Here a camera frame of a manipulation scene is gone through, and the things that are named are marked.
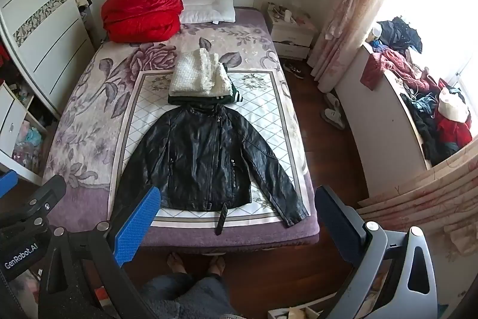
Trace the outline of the black leather jacket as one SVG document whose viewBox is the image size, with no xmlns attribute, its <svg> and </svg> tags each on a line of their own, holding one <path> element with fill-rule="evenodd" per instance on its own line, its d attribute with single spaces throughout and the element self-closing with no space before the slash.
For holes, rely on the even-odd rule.
<svg viewBox="0 0 478 319">
<path fill-rule="evenodd" d="M 112 216 L 145 190 L 160 191 L 161 206 L 220 213 L 251 200 L 256 184 L 285 226 L 307 218 L 280 160 L 246 118 L 221 104 L 183 105 L 163 114 L 143 135 L 122 173 Z"/>
</svg>

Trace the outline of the pile of clothes on sill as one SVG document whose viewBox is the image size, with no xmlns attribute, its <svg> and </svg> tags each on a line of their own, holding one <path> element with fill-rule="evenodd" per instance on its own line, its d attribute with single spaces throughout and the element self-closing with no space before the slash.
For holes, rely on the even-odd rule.
<svg viewBox="0 0 478 319">
<path fill-rule="evenodd" d="M 404 85 L 400 97 L 420 134 L 421 149 L 431 165 L 437 165 L 471 143 L 471 111 L 460 89 L 443 79 L 434 80 L 429 69 L 412 60 L 422 54 L 416 29 L 400 17 L 376 23 L 370 54 L 361 83 L 374 90 L 386 71 Z"/>
</svg>

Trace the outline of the white shelf cabinet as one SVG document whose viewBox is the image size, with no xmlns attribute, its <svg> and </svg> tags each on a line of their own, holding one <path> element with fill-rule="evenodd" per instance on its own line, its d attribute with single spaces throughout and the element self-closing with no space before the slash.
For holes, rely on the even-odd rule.
<svg viewBox="0 0 478 319">
<path fill-rule="evenodd" d="M 41 175 L 26 168 L 21 163 L 13 159 L 15 145 L 19 140 L 19 135 L 23 123 L 28 121 L 44 136 L 48 131 L 38 120 L 28 112 L 24 104 L 15 96 L 7 84 L 1 82 L 1 173 L 8 170 L 15 171 L 18 176 L 32 184 L 40 185 Z"/>
</svg>

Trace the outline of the person's feet and legs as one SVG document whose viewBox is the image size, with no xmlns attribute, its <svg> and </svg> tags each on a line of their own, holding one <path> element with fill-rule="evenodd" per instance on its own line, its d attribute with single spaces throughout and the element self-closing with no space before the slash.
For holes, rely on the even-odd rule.
<svg viewBox="0 0 478 319">
<path fill-rule="evenodd" d="M 223 257 L 213 257 L 206 275 L 194 280 L 181 258 L 171 253 L 171 272 L 145 283 L 139 294 L 157 318 L 239 318 L 223 281 Z"/>
</svg>

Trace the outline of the white sneakers on floor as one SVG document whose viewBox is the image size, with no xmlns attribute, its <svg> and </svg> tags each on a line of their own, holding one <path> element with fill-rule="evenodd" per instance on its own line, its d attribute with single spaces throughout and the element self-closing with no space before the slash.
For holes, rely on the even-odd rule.
<svg viewBox="0 0 478 319">
<path fill-rule="evenodd" d="M 328 108 L 321 112 L 322 119 L 335 128 L 344 130 L 345 122 L 342 118 L 339 99 L 328 92 L 324 95 L 324 100 L 327 103 Z"/>
</svg>

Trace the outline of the white wardrobe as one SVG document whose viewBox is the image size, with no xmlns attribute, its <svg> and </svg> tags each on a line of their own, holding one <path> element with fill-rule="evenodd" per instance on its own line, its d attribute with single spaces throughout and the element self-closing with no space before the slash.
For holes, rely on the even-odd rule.
<svg viewBox="0 0 478 319">
<path fill-rule="evenodd" d="M 1 0 L 1 37 L 40 100 L 61 115 L 94 54 L 75 0 Z"/>
</svg>

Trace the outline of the white quilted floral mat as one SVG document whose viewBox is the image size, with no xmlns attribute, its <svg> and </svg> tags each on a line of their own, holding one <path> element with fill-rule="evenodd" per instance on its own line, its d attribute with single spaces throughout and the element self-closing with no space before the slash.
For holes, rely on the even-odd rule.
<svg viewBox="0 0 478 319">
<path fill-rule="evenodd" d="M 161 115 L 174 108 L 167 101 L 172 74 L 173 71 L 139 73 L 118 136 L 108 211 L 113 210 L 117 185 L 140 139 Z M 229 78 L 243 98 L 229 107 L 246 118 L 267 141 L 301 196 L 305 208 L 309 210 L 310 202 L 305 183 L 308 168 L 300 140 L 300 129 L 294 119 L 292 101 L 285 96 L 284 85 L 277 79 L 277 72 L 259 68 L 235 70 L 229 71 Z M 250 193 L 249 203 L 228 211 L 224 223 L 226 228 L 282 221 L 255 182 L 251 183 Z"/>
</svg>

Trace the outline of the dark shoes on floor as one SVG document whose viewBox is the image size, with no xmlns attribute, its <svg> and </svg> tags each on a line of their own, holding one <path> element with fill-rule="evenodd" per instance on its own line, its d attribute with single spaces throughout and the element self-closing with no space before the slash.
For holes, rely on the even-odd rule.
<svg viewBox="0 0 478 319">
<path fill-rule="evenodd" d="M 293 65 L 290 61 L 284 61 L 283 68 L 298 79 L 304 79 L 304 75 L 300 69 Z"/>
</svg>

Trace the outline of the green striped folded garment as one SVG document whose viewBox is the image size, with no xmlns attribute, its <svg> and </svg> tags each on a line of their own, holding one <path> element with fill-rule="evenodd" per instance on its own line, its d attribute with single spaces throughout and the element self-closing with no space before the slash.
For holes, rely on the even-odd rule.
<svg viewBox="0 0 478 319">
<path fill-rule="evenodd" d="M 214 105 L 242 102 L 243 96 L 233 83 L 231 87 L 232 92 L 229 95 L 211 95 L 209 90 L 196 87 L 188 91 L 182 91 L 179 95 L 168 95 L 168 103 L 172 105 Z"/>
</svg>

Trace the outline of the white fluffy folded sweater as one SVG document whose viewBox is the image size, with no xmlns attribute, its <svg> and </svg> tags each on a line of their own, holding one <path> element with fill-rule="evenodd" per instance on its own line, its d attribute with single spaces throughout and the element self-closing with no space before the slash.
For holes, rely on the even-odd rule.
<svg viewBox="0 0 478 319">
<path fill-rule="evenodd" d="M 222 97 L 232 95 L 232 83 L 219 54 L 205 48 L 182 53 L 169 86 L 171 96 Z"/>
</svg>

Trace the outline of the red quilt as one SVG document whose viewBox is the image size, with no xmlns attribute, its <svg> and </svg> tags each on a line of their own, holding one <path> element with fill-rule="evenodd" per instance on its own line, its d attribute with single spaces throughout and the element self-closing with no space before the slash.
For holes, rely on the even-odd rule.
<svg viewBox="0 0 478 319">
<path fill-rule="evenodd" d="M 182 0 L 106 0 L 100 15 L 109 40 L 142 44 L 177 34 L 183 10 Z"/>
</svg>

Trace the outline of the white nightstand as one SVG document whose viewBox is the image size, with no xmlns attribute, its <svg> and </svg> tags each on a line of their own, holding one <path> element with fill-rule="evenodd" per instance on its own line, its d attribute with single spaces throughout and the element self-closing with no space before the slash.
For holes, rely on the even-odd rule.
<svg viewBox="0 0 478 319">
<path fill-rule="evenodd" d="M 267 4 L 265 19 L 275 51 L 279 57 L 297 61 L 305 60 L 315 42 L 318 30 L 306 17 L 287 22 L 284 17 L 289 10 L 274 3 Z"/>
</svg>

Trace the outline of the white pillow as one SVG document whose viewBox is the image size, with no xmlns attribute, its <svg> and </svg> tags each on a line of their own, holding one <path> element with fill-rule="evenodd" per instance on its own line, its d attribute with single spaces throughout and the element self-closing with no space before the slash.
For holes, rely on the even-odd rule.
<svg viewBox="0 0 478 319">
<path fill-rule="evenodd" d="M 235 23 L 234 0 L 182 0 L 181 24 Z"/>
</svg>

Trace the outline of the pink floral curtain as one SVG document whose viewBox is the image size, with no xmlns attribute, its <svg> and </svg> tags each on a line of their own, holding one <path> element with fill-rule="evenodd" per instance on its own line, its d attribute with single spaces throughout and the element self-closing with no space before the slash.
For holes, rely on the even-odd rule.
<svg viewBox="0 0 478 319">
<path fill-rule="evenodd" d="M 333 90 L 369 34 L 382 0 L 334 0 L 308 64 L 318 90 Z"/>
</svg>

